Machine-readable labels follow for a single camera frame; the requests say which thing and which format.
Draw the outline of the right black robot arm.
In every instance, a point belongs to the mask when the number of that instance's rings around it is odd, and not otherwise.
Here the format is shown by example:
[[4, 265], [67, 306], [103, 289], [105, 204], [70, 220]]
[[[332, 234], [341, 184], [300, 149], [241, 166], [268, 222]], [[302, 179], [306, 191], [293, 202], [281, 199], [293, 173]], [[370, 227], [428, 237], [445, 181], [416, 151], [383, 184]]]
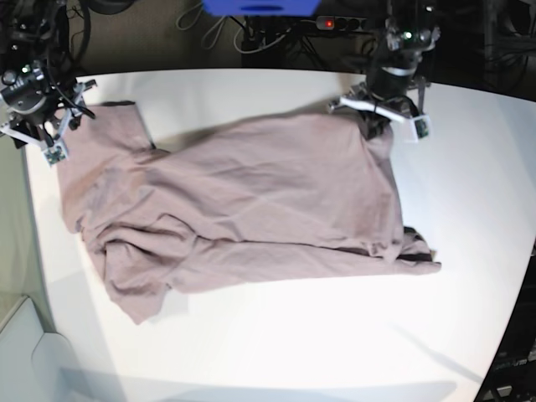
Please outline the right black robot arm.
[[37, 147], [50, 165], [68, 157], [64, 134], [95, 118], [84, 93], [96, 82], [77, 78], [90, 39], [88, 3], [77, 12], [82, 41], [73, 54], [66, 1], [1, 3], [1, 134], [16, 148]]

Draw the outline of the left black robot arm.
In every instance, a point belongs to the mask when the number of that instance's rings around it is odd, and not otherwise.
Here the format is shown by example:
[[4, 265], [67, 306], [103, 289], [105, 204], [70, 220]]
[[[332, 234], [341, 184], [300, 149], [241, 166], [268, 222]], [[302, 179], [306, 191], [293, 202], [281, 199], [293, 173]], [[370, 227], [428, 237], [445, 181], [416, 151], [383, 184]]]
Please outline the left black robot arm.
[[434, 50], [441, 36], [434, 12], [433, 1], [388, 1], [384, 21], [371, 28], [373, 48], [343, 57], [348, 66], [364, 71], [363, 81], [330, 101], [329, 112], [355, 112], [368, 140], [393, 123], [407, 142], [428, 137], [431, 123], [424, 103], [430, 83], [417, 70], [423, 54]]

